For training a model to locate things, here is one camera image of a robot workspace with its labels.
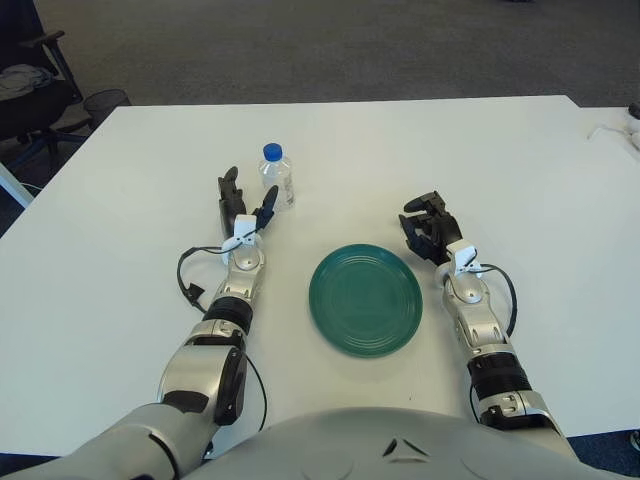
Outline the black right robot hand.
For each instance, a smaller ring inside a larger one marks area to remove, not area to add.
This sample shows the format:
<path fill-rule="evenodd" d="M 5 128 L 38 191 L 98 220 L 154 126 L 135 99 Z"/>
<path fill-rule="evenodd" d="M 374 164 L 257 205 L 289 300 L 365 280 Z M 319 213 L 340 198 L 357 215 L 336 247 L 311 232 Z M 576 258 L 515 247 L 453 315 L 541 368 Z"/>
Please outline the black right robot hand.
<path fill-rule="evenodd" d="M 449 261 L 446 247 L 463 238 L 445 201 L 433 191 L 407 202 L 399 215 L 407 247 L 423 260 L 440 266 Z"/>

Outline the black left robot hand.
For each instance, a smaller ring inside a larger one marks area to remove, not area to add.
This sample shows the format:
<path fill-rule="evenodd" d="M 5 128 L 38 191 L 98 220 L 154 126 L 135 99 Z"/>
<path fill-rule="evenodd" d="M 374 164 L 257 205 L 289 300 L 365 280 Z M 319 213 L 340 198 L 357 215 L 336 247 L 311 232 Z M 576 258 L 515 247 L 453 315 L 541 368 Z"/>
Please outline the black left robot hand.
<path fill-rule="evenodd" d="M 247 209 L 243 199 L 243 190 L 236 186 L 238 167 L 229 168 L 218 178 L 220 193 L 219 210 L 222 230 L 227 237 L 234 233 L 234 222 L 238 215 L 246 215 Z M 256 230 L 264 229 L 274 216 L 274 207 L 279 193 L 278 186 L 271 186 L 263 199 L 262 206 L 253 211 L 256 217 Z"/>

